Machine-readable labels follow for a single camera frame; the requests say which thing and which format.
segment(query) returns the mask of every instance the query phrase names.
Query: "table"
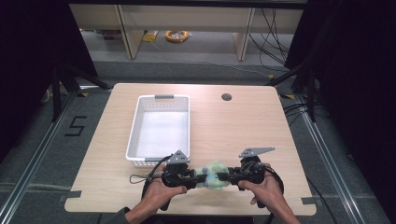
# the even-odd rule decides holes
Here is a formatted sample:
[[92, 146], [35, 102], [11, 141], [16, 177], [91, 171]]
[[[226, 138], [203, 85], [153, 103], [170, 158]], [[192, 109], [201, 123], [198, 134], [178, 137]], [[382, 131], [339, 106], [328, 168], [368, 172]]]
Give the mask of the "table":
[[[223, 93], [233, 97], [221, 98]], [[312, 216], [314, 204], [276, 89], [258, 86], [117, 84], [108, 99], [87, 154], [68, 198], [69, 212], [114, 213], [140, 201], [143, 183], [131, 184], [130, 175], [146, 175], [152, 168], [134, 167], [125, 152], [134, 119], [137, 98], [146, 94], [186, 94], [191, 98], [191, 162], [203, 167], [219, 160], [240, 166], [238, 155], [246, 147], [275, 147], [260, 155], [271, 163], [285, 184], [285, 198], [296, 215]], [[250, 191], [229, 186], [223, 191], [191, 189], [176, 196], [166, 212], [171, 215], [254, 216], [269, 214], [250, 206]]]

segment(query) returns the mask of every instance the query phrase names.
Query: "floor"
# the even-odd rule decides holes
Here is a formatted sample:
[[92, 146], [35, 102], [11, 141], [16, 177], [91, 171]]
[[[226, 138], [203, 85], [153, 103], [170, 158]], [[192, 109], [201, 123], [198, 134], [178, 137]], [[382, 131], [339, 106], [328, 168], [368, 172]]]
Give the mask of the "floor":
[[[245, 74], [259, 74], [265, 80], [272, 73], [282, 74], [276, 70], [287, 70], [270, 56], [261, 54], [252, 39], [247, 46], [246, 59], [238, 62], [232, 35], [227, 33], [191, 32], [185, 42], [174, 44], [164, 39], [164, 32], [159, 32], [154, 43], [142, 43], [137, 57], [133, 60], [127, 59], [119, 36], [104, 40], [102, 35], [94, 31], [83, 31], [81, 34], [97, 66], [99, 77], [115, 82], [127, 80], [131, 74], [127, 71], [112, 74], [111, 69], [105, 69], [105, 66], [110, 66], [112, 63], [157, 63], [159, 69], [175, 63], [188, 63], [197, 67], [209, 66], [221, 70], [237, 70]], [[261, 46], [263, 37], [260, 34], [252, 36]], [[292, 35], [278, 37], [282, 45], [286, 48], [290, 46]], [[277, 46], [273, 38], [271, 43]], [[283, 60], [279, 49], [271, 46], [267, 49]], [[296, 103], [303, 103], [304, 95], [293, 95], [291, 99], [289, 98], [289, 94], [292, 94], [290, 91], [292, 81], [293, 78], [288, 79], [279, 85], [277, 90], [281, 95], [282, 105], [292, 106], [289, 107], [292, 110], [286, 113], [286, 117], [305, 174], [314, 183], [311, 189], [318, 206], [314, 216], [299, 217], [299, 219], [303, 223], [335, 223], [333, 216], [338, 223], [389, 223], [359, 168], [347, 156], [347, 148], [338, 136], [325, 108], [316, 105], [317, 122], [313, 124], [306, 113], [303, 113], [303, 107], [293, 106]], [[81, 85], [90, 85], [84, 81], [81, 83]], [[15, 210], [11, 211], [12, 218], [4, 223], [100, 223], [111, 216], [111, 214], [71, 214], [63, 208], [64, 196], [73, 184], [109, 94], [108, 91], [93, 91], [89, 97], [73, 98], [64, 119], [57, 127], [57, 133], [49, 142], [49, 149], [45, 151], [32, 179], [28, 181], [25, 194], [18, 201]], [[37, 149], [42, 147], [42, 140], [46, 138], [48, 129], [54, 128], [54, 124], [50, 122], [51, 109], [51, 101], [39, 108], [21, 141], [0, 165], [0, 202], [5, 203], [9, 200], [10, 192], [14, 186], [18, 186], [16, 184], [23, 176], [25, 168], [29, 167], [29, 162]], [[71, 141], [71, 138], [65, 136], [74, 131], [69, 128], [70, 123], [73, 122], [73, 118], [80, 115], [88, 115], [87, 118], [78, 120], [85, 126], [84, 132], [80, 138]], [[323, 141], [320, 141], [320, 138], [319, 141], [315, 140], [315, 136], [321, 136]], [[338, 177], [341, 177], [341, 184], [337, 183]], [[350, 194], [350, 198], [341, 195], [340, 192]], [[352, 209], [348, 208], [348, 203], [354, 203], [351, 205]], [[264, 219], [265, 217], [254, 217], [255, 223], [263, 223]]]

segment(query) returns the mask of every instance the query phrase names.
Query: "controller handle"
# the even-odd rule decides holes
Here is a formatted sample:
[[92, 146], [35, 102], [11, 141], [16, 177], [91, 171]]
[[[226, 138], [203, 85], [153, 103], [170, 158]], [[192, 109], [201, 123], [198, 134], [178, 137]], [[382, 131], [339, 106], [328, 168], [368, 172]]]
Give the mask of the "controller handle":
[[[146, 194], [146, 191], [148, 190], [148, 188], [149, 188], [149, 184], [150, 184], [151, 182], [149, 182], [148, 180], [146, 180], [145, 181], [145, 186], [143, 186], [143, 191], [142, 191], [142, 199], [143, 199], [143, 197], [145, 197], [145, 194]], [[166, 210], [168, 210], [168, 207], [169, 207], [169, 204], [171, 203], [171, 201], [169, 200], [166, 204], [164, 204], [160, 209], [161, 210], [163, 210], [163, 211], [166, 211]]]

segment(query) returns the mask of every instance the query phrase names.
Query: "white plastic basket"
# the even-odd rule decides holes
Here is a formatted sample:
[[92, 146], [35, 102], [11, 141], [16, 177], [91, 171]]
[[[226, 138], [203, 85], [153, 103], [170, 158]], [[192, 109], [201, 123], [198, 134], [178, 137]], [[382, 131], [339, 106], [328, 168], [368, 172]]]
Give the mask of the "white plastic basket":
[[190, 97], [140, 96], [126, 159], [135, 166], [153, 166], [178, 150], [190, 156]]

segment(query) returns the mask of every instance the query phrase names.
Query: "hand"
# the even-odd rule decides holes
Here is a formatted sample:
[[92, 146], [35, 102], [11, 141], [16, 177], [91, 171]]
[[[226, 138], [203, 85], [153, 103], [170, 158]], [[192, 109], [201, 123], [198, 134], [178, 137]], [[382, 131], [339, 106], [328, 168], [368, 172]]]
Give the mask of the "hand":
[[148, 217], [155, 215], [158, 209], [169, 202], [173, 197], [184, 193], [187, 193], [187, 189], [184, 186], [168, 188], [160, 178], [153, 179], [142, 201], [130, 212], [125, 214], [126, 219], [131, 224], [141, 223]]
[[264, 180], [260, 184], [241, 180], [238, 186], [242, 189], [251, 190], [254, 193], [250, 204], [255, 204], [257, 201], [262, 202], [268, 211], [278, 217], [282, 223], [300, 223], [283, 197], [277, 181], [268, 172], [264, 173]]

